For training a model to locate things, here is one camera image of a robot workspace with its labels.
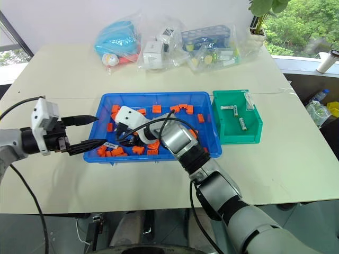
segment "plastic bag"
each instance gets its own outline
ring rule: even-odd
[[[183,24],[171,17],[156,17],[147,21],[142,32],[142,51],[138,67],[165,70],[186,63],[189,54],[182,49]]]
[[[108,72],[112,67],[136,62],[140,53],[140,14],[124,17],[100,31],[95,50]]]
[[[318,101],[310,102],[306,106],[306,110],[318,128],[320,128],[323,123],[331,116],[331,113],[328,111],[327,107]]]
[[[188,65],[195,72],[218,70],[240,63],[235,26],[215,25],[182,32]]]

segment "green plastic bin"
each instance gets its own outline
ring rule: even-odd
[[[248,90],[213,91],[213,113],[217,124],[221,144],[259,143],[263,121],[254,105],[254,110],[246,109],[244,93]],[[233,110],[221,110],[221,106],[237,105],[239,117],[234,117]],[[243,131],[239,118],[245,121],[247,131]]]

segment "window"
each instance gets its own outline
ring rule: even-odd
[[[338,0],[291,0],[263,28],[272,55],[319,58],[320,52],[339,49]]]

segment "floor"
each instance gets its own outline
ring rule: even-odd
[[[289,211],[279,210],[275,205],[260,206],[281,226],[292,232],[306,245],[326,254],[339,253],[339,200],[314,202],[297,205]],[[153,243],[167,243],[186,246],[184,235],[183,209],[157,210],[155,238]],[[105,215],[106,223],[99,236],[98,248],[107,246],[123,212]],[[64,217],[46,217],[50,236],[50,253],[84,253],[86,246],[79,242],[76,233],[76,220]],[[79,220],[79,233],[86,237],[87,225],[91,217]],[[212,222],[217,243],[225,254],[235,253],[227,238],[225,229],[218,222]],[[0,253],[41,254],[44,240],[41,222],[36,215],[0,214]]]

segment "yellow object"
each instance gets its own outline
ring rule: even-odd
[[[339,102],[329,102],[327,108],[333,116],[339,117]]]

